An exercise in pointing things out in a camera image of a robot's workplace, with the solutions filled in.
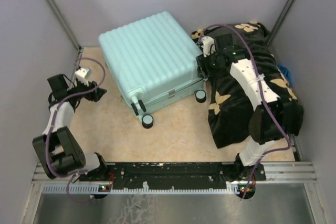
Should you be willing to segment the black floral fleece blanket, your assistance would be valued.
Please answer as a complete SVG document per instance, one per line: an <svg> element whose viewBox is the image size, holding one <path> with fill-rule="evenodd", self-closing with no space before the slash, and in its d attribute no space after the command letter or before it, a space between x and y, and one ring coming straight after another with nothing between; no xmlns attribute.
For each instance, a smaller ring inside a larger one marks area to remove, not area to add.
<svg viewBox="0 0 336 224"><path fill-rule="evenodd" d="M211 84L208 123L217 148L298 135L304 110L267 45L260 22L213 25L191 34L199 75Z"/></svg>

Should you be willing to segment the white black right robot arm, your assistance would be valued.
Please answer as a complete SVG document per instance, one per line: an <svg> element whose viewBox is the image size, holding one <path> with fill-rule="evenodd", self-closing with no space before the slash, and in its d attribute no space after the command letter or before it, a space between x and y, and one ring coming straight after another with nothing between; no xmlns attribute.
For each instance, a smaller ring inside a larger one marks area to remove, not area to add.
<svg viewBox="0 0 336 224"><path fill-rule="evenodd" d="M234 45L232 35L212 38L202 36L197 42L203 50L197 61L207 77L215 70L227 70L239 83L253 107L248 124L246 147L236 156L232 167L225 172L230 182L248 179L253 175L261 159L273 152L275 141L298 135L303 121L303 107L293 98L282 98L271 89L265 77L257 69L251 49Z"/></svg>

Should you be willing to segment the light teal hardshell suitcase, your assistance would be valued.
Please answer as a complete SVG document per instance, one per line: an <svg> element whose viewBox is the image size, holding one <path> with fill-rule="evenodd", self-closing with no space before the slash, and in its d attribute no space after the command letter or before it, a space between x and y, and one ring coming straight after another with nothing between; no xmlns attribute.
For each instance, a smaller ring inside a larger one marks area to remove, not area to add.
<svg viewBox="0 0 336 224"><path fill-rule="evenodd" d="M196 43L167 11L102 33L105 63L121 96L145 129L152 113L189 95L204 103L204 80L198 76Z"/></svg>

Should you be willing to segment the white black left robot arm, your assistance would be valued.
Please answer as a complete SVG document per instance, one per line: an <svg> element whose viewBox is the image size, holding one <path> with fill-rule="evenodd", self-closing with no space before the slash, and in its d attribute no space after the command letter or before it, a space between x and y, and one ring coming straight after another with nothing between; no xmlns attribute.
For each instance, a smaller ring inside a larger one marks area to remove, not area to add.
<svg viewBox="0 0 336 224"><path fill-rule="evenodd" d="M84 153L69 127L81 99L98 102L107 90L95 81L83 84L79 80L70 89L65 77L58 74L47 79L52 90L48 97L50 118L42 135L33 139L33 148L50 179L72 174L106 179L109 167L103 157L97 152Z"/></svg>

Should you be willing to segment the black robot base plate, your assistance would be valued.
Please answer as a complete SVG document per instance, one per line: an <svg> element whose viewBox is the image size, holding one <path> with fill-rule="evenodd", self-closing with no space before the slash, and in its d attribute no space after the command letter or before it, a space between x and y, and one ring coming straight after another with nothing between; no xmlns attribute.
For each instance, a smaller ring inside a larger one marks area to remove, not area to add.
<svg viewBox="0 0 336 224"><path fill-rule="evenodd" d="M107 163L98 171L81 175L81 182L106 182L114 189L136 189L147 183L151 189L224 189L227 182L252 179L265 181L264 166L238 167L233 162Z"/></svg>

